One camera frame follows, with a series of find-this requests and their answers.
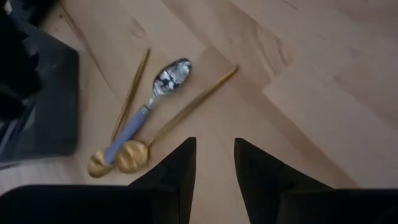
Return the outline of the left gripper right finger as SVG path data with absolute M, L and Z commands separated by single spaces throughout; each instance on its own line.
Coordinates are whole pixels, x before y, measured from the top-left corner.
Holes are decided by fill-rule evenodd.
M 398 189 L 334 189 L 243 138 L 234 163 L 251 224 L 398 224 Z

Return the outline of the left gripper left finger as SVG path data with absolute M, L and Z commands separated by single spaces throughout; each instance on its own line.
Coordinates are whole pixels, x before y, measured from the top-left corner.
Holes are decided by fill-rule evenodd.
M 197 142 L 129 185 L 26 185 L 0 196 L 0 224 L 189 224 Z

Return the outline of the gold spoon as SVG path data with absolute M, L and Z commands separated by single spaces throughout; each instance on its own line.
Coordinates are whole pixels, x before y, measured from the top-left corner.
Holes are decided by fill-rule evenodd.
M 156 141 L 167 135 L 176 125 L 190 116 L 206 99 L 221 88 L 240 69 L 239 65 L 223 75 L 213 86 L 200 93 L 196 98 L 181 109 L 172 119 L 165 123 L 154 135 L 149 144 L 138 140 L 130 140 L 123 144 L 121 152 L 117 153 L 114 165 L 118 171 L 132 174 L 142 169 L 149 161 L 149 149 Z
M 121 129 L 124 127 L 128 117 L 129 117 L 131 105 L 132 105 L 132 102 L 134 101 L 134 97 L 136 95 L 137 88 L 140 84 L 142 75 L 143 75 L 145 67 L 147 65 L 147 61 L 149 59 L 150 52 L 151 52 L 151 49 L 147 48 L 146 52 L 144 53 L 144 55 L 141 59 L 139 66 L 136 70 L 136 74 L 134 76 L 134 79 L 133 79 L 130 87 L 129 87 L 128 93 L 124 99 L 124 103 L 122 105 L 122 108 L 119 112 L 118 119 L 114 126 L 113 133 L 111 135 L 111 141 L 110 141 L 111 144 L 115 141 L 116 137 L 121 132 Z M 107 175 L 108 173 L 110 173 L 114 169 L 113 164 L 107 165 L 105 163 L 105 159 L 104 159 L 105 151 L 106 151 L 106 147 L 96 151 L 90 157 L 90 160 L 89 160 L 88 166 L 87 166 L 87 172 L 93 178 L 103 177 L 103 176 Z

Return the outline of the silver spoon lavender handle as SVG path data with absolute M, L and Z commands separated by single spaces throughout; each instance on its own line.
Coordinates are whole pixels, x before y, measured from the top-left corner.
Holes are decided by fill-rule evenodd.
M 149 101 L 142 105 L 131 118 L 130 122 L 122 128 L 113 143 L 104 152 L 104 162 L 111 164 L 122 145 L 130 140 L 138 132 L 150 114 L 157 98 L 176 90 L 188 77 L 192 68 L 192 62 L 187 58 L 180 58 L 165 66 L 154 78 L 152 95 Z

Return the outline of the dark gray plastic bin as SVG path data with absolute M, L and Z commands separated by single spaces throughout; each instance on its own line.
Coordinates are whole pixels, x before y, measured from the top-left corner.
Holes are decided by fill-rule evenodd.
M 22 101 L 16 119 L 0 120 L 0 164 L 68 156 L 78 140 L 78 52 L 39 29 L 58 0 L 0 0 L 28 56 L 37 56 L 41 89 Z

